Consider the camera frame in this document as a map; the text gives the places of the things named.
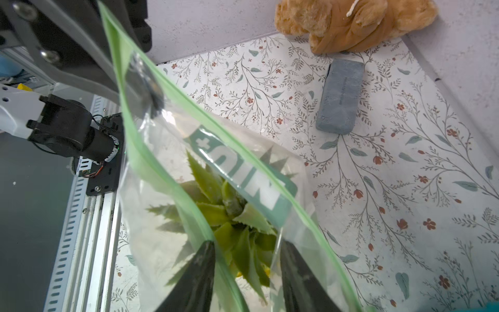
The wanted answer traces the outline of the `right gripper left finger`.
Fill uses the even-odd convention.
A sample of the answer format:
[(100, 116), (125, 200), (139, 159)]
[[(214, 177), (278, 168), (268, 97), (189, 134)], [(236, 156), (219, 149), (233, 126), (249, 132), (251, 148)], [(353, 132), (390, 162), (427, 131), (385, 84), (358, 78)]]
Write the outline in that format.
[(156, 311), (209, 311), (213, 298), (215, 244), (205, 241)]

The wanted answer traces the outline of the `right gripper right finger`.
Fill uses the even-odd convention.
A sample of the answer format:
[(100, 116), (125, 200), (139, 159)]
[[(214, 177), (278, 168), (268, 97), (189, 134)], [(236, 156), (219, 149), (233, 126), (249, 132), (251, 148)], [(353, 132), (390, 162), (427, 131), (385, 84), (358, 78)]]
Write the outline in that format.
[(280, 251), (286, 311), (340, 311), (292, 243)]

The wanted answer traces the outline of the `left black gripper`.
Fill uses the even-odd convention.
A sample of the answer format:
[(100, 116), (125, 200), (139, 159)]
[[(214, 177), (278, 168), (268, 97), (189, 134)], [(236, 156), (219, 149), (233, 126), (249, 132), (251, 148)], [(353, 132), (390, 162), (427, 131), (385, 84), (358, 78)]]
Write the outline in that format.
[(98, 1), (2, 1), (1, 55), (50, 83), (119, 102)]

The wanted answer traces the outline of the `yellow pineapple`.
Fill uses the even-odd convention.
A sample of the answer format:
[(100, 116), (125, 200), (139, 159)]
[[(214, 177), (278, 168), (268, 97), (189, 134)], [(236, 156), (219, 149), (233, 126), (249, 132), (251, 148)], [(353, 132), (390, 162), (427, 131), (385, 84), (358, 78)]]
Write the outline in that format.
[[(265, 221), (229, 179), (187, 150), (166, 150), (160, 160), (192, 198), (211, 227), (226, 264), (251, 311), (270, 308), (270, 266), (277, 231)], [(152, 304), (168, 295), (194, 255), (172, 200), (148, 207), (151, 266), (143, 275), (141, 298)]]

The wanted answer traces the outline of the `clear zip-top bag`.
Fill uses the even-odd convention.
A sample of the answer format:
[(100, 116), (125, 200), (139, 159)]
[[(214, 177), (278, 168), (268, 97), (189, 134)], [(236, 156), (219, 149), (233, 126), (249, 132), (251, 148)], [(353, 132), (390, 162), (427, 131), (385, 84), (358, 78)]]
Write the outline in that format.
[(143, 311), (361, 311), (299, 158), (191, 100), (99, 2), (126, 140)]

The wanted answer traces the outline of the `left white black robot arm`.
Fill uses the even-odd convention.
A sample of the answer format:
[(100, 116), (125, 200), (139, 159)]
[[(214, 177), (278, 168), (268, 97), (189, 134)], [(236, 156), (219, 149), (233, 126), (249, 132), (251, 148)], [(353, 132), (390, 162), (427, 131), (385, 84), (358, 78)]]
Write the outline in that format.
[[(21, 49), (25, 68), (49, 82), (119, 101), (99, 1), (2, 1), (1, 53)], [(96, 120), (80, 102), (1, 87), (1, 129), (44, 152), (91, 161), (87, 195), (118, 189), (125, 139), (120, 114)]]

